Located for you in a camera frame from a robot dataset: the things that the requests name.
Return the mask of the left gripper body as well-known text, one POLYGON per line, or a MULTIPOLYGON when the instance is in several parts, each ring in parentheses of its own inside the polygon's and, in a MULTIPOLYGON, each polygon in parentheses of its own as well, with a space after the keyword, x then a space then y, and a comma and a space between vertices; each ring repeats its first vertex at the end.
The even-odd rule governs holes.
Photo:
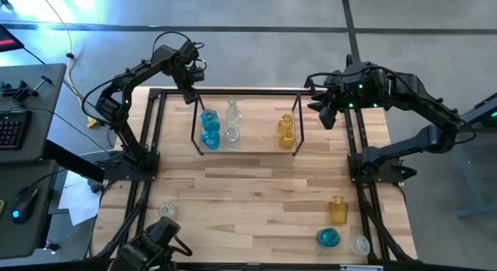
POLYGON ((196 60, 193 61, 176 61, 176 86, 179 91, 193 91, 191 69, 196 67, 196 60))

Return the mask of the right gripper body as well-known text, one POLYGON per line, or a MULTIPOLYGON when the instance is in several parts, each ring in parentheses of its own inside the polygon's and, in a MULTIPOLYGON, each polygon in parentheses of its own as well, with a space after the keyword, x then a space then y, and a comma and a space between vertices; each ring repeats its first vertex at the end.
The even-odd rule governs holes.
POLYGON ((362 92, 359 82, 347 83, 344 77, 328 76, 323 85, 327 87, 327 100, 333 109, 355 109, 362 92))

